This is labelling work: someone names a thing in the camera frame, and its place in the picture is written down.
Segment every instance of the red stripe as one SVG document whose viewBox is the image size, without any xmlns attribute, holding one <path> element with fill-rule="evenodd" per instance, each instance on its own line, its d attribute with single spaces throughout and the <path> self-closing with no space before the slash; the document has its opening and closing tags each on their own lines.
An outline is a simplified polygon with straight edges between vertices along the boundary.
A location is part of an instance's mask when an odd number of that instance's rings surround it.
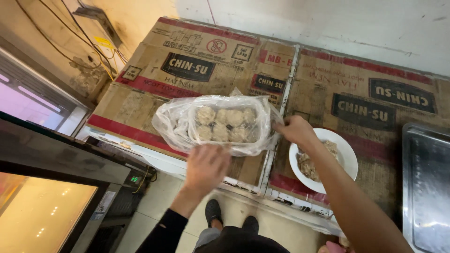
<svg viewBox="0 0 450 253">
<path fill-rule="evenodd" d="M 162 17 L 158 19 L 158 22 L 168 24 L 171 26 L 186 28 L 186 29 L 190 29 L 190 30 L 194 30 L 194 31 L 198 31 L 198 32 L 209 33 L 212 35 L 221 36 L 221 37 L 232 39 L 235 41 L 242 41 L 242 42 L 249 43 L 249 44 L 259 45 L 259 39 L 257 39 L 257 38 L 241 35 L 238 33 L 224 31 L 224 30 L 217 29 L 217 28 L 199 26 L 199 25 L 194 25 L 194 24 L 190 24 L 190 23 L 185 23 L 180 20 L 174 20 L 174 19 L 162 18 Z"/>
<path fill-rule="evenodd" d="M 280 175 L 278 173 L 272 172 L 270 174 L 269 184 L 293 192 L 295 194 L 307 197 L 307 199 L 313 199 L 315 201 L 329 205 L 330 202 L 327 199 L 327 195 L 323 193 L 318 193 L 309 189 L 306 185 L 300 182 L 297 178 L 290 178 L 287 176 Z"/>
<path fill-rule="evenodd" d="M 116 79 L 116 82 L 131 86 L 133 88 L 144 90 L 155 95 L 159 95 L 166 98 L 192 98 L 202 96 L 201 93 L 179 88 L 170 84 L 166 84 L 160 81 L 145 78 L 143 76 L 137 76 L 134 81 L 122 78 L 122 72 L 120 76 Z"/>
<path fill-rule="evenodd" d="M 364 139 L 359 136 L 349 135 L 336 130 L 320 127 L 339 134 L 344 138 L 351 146 L 356 155 L 364 156 L 367 158 L 374 158 L 385 163 L 396 163 L 396 152 L 393 148 L 386 146 L 383 143 L 379 143 L 373 140 Z"/>
<path fill-rule="evenodd" d="M 92 114 L 87 123 L 180 156 L 188 156 L 186 153 L 172 149 L 161 136 L 154 135 L 131 126 L 127 126 L 125 124 L 101 117 L 99 115 Z"/>
<path fill-rule="evenodd" d="M 419 75 L 419 74 L 405 71 L 405 70 L 401 70 L 401 69 L 397 69 L 397 68 L 390 68 L 387 66 L 381 66 L 381 65 L 374 64 L 374 63 L 363 62 L 363 61 L 351 59 L 351 58 L 338 57 L 335 55 L 331 55 L 331 54 L 327 54 L 327 53 L 323 53 L 323 52 L 311 51 L 311 50 L 307 50 L 307 49 L 302 49 L 301 54 L 312 56 L 312 57 L 319 58 L 322 60 L 331 61 L 331 62 L 342 63 L 342 64 L 345 64 L 348 66 L 363 68 L 363 69 L 375 71 L 378 73 L 388 74 L 388 75 L 395 76 L 395 77 L 401 77 L 401 78 L 412 80 L 412 81 L 418 81 L 418 82 L 421 82 L 424 84 L 432 84 L 432 80 L 426 76 Z"/>
<path fill-rule="evenodd" d="M 261 49 L 259 51 L 259 61 L 264 63 L 266 61 L 267 50 Z"/>
</svg>

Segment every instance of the cardboard box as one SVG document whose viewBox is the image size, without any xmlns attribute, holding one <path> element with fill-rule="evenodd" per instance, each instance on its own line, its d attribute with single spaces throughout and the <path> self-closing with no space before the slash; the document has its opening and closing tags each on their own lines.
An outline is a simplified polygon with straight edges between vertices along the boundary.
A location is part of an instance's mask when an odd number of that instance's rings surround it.
<svg viewBox="0 0 450 253">
<path fill-rule="evenodd" d="M 286 116 L 342 136 L 358 158 L 356 183 L 391 218 L 402 205 L 401 129 L 408 122 L 449 126 L 450 82 L 362 60 L 302 49 Z M 282 140 L 269 187 L 329 208 L 326 195 L 304 186 Z"/>
<path fill-rule="evenodd" d="M 153 128 L 156 109 L 172 98 L 269 95 L 280 108 L 293 45 L 176 19 L 160 18 L 112 83 L 87 125 L 185 160 Z M 230 177 L 258 185 L 265 152 L 234 158 Z"/>
</svg>

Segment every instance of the sneaker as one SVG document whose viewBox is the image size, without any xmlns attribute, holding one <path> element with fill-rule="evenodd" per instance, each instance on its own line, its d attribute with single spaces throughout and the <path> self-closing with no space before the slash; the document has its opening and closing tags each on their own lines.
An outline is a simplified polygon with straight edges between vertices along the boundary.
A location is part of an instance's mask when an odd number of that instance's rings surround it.
<svg viewBox="0 0 450 253">
<path fill-rule="evenodd" d="M 248 216 L 244 220 L 244 224 L 242 224 L 242 229 L 252 234 L 258 234 L 259 232 L 259 224 L 258 220 L 253 216 Z"/>
<path fill-rule="evenodd" d="M 211 222 L 214 219 L 219 220 L 222 223 L 222 226 L 224 224 L 222 221 L 221 207 L 219 206 L 219 202 L 215 199 L 210 199 L 208 203 L 206 203 L 205 216 L 208 227 L 211 227 Z"/>
</svg>

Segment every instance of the hand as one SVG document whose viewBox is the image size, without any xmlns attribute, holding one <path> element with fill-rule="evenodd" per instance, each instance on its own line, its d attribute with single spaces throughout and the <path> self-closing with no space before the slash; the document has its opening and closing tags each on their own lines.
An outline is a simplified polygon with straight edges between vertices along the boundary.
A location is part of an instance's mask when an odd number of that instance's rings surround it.
<svg viewBox="0 0 450 253">
<path fill-rule="evenodd" d="M 303 151 L 307 152 L 311 146 L 320 142 L 312 126 L 301 116 L 286 117 L 284 123 L 285 125 L 276 123 L 272 127 L 288 141 L 297 144 Z"/>
<path fill-rule="evenodd" d="M 189 153 L 184 188 L 203 198 L 215 189 L 228 173 L 230 148 L 220 145 L 200 145 Z"/>
</svg>

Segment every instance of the stainless steel tray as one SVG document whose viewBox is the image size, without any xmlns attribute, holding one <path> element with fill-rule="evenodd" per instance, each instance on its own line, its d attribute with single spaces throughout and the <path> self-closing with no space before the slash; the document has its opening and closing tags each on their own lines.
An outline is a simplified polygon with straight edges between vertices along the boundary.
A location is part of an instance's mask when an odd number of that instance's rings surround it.
<svg viewBox="0 0 450 253">
<path fill-rule="evenodd" d="M 450 253 L 450 134 L 403 126 L 403 235 L 416 252 Z"/>
</svg>

